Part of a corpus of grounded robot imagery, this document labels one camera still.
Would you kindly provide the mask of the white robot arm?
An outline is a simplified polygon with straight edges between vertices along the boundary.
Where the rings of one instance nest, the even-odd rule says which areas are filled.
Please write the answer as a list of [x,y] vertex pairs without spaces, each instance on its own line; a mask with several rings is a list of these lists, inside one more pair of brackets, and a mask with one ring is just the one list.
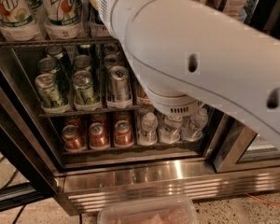
[[191,0],[90,0],[163,114],[208,104],[280,150],[280,40]]

